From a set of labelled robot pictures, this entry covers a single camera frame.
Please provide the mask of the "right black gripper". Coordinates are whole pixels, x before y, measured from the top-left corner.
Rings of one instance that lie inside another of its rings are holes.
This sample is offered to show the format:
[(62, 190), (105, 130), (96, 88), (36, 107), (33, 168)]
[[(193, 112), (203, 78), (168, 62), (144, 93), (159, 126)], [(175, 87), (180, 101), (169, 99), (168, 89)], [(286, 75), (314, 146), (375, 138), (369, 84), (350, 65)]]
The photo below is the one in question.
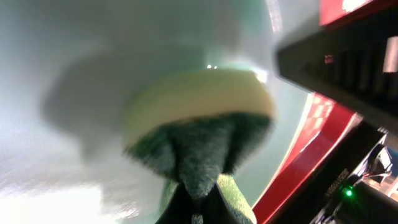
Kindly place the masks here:
[(387, 177), (385, 133), (361, 122), (353, 128), (271, 217), (270, 223), (392, 223), (397, 202), (365, 183)]

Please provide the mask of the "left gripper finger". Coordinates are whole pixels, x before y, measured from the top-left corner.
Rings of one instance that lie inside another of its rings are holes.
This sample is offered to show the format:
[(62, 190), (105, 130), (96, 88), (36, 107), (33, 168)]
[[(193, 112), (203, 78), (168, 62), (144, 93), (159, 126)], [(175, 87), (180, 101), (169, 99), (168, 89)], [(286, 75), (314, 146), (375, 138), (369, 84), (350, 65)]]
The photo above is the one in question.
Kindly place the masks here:
[(155, 224), (242, 224), (228, 205), (221, 188), (215, 184), (199, 201), (189, 196), (185, 186), (178, 184), (169, 203)]

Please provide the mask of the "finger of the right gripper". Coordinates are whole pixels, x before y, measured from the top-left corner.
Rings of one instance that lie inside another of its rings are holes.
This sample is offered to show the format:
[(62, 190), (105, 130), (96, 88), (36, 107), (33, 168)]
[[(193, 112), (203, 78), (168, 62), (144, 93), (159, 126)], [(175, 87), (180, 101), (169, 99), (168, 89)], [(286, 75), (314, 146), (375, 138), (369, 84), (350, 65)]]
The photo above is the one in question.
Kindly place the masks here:
[(397, 72), (384, 68), (397, 36), (397, 8), (306, 37), (288, 36), (277, 50), (282, 78), (320, 93), (397, 132)]

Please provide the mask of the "green yellow sponge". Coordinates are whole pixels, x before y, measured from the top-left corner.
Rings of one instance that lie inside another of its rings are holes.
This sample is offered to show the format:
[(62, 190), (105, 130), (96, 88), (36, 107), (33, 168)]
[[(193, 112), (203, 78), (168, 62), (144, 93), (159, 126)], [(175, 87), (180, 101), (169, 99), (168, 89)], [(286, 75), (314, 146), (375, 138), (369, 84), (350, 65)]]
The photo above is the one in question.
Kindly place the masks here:
[(178, 184), (194, 201), (218, 184), (242, 223), (256, 217), (233, 176), (275, 118), (265, 85), (249, 70), (196, 70), (135, 96), (124, 120), (124, 155), (165, 179), (162, 209)]

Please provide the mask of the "light blue plate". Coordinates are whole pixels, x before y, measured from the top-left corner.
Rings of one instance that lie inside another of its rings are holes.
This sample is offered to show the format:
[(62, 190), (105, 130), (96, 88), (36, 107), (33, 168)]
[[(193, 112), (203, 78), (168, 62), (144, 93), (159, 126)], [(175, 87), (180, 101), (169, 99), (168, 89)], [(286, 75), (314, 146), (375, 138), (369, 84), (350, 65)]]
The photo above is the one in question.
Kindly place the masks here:
[(164, 182), (122, 154), (127, 101), (159, 78), (244, 68), (277, 119), (235, 181), (254, 205), (303, 126), (309, 92), (275, 50), (318, 29), (318, 1), (1, 2), (1, 222), (154, 223)]

